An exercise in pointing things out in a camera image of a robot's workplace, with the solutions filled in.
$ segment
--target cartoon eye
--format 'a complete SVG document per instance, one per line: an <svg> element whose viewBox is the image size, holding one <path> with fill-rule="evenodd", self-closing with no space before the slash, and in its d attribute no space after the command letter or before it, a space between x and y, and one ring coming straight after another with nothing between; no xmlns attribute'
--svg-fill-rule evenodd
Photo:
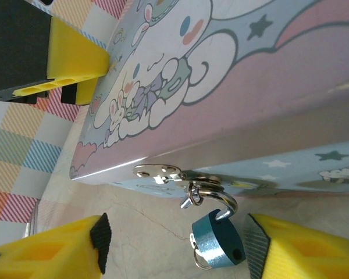
<svg viewBox="0 0 349 279"><path fill-rule="evenodd" d="M134 69L133 72L133 78L137 77L138 71L140 70L140 64L137 64L136 68Z"/></svg>
<svg viewBox="0 0 349 279"><path fill-rule="evenodd" d="M181 27L180 27L180 36L181 37L185 36L189 26L190 26L190 16L187 16L187 17L185 17L185 19L182 22Z"/></svg>

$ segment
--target plaid tablecloth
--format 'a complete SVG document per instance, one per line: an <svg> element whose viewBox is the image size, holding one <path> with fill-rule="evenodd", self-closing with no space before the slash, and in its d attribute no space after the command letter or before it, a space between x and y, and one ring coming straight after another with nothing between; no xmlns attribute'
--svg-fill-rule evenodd
<svg viewBox="0 0 349 279"><path fill-rule="evenodd" d="M55 0L34 6L60 17L106 48L132 1ZM79 110L60 103L61 89L36 105L0 102L0 245L23 236Z"/></svg>

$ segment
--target white star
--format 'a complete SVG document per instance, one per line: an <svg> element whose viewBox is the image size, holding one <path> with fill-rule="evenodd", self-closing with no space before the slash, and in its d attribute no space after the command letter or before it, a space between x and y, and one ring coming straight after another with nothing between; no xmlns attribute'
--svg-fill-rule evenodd
<svg viewBox="0 0 349 279"><path fill-rule="evenodd" d="M269 167L286 167L286 166L290 165L291 163L285 163L285 162L282 162L280 160L274 160L271 162L263 162L263 164L268 164Z"/></svg>
<svg viewBox="0 0 349 279"><path fill-rule="evenodd" d="M259 178L264 179L264 180L275 180L275 179L277 179L279 177L266 175L266 176L259 176Z"/></svg>

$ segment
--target yellow plastic block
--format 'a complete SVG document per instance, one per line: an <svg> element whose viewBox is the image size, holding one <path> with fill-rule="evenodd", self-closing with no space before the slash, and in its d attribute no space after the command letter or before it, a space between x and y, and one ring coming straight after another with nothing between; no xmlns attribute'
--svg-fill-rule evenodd
<svg viewBox="0 0 349 279"><path fill-rule="evenodd" d="M88 105L91 102L97 81L98 77L77 84L76 105Z"/></svg>
<svg viewBox="0 0 349 279"><path fill-rule="evenodd" d="M253 279L349 279L349 240L261 214L245 222Z"/></svg>
<svg viewBox="0 0 349 279"><path fill-rule="evenodd" d="M101 219L89 217L0 246L0 279L101 278L99 250L90 236Z"/></svg>
<svg viewBox="0 0 349 279"><path fill-rule="evenodd" d="M88 40L60 19L52 17L47 78L54 79L54 81L22 88L14 91L13 94L27 96L95 79L106 75L108 70L109 54L106 50Z"/></svg>

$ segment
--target padlock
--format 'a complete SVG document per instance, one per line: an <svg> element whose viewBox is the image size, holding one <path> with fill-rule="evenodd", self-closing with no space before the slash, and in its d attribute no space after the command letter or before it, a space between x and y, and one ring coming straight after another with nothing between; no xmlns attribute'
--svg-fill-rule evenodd
<svg viewBox="0 0 349 279"><path fill-rule="evenodd" d="M216 219L216 209L196 221L193 227L194 258L196 265L204 270L235 266L245 260L242 240L229 218ZM198 260L201 255L209 264Z"/></svg>

